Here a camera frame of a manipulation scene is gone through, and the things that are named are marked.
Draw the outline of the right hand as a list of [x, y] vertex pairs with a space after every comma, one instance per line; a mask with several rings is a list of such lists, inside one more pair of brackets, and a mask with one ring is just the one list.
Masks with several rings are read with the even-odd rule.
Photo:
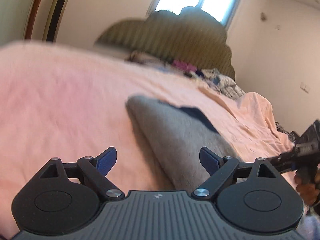
[[302, 167], [295, 174], [296, 191], [305, 205], [311, 207], [319, 216], [319, 169]]

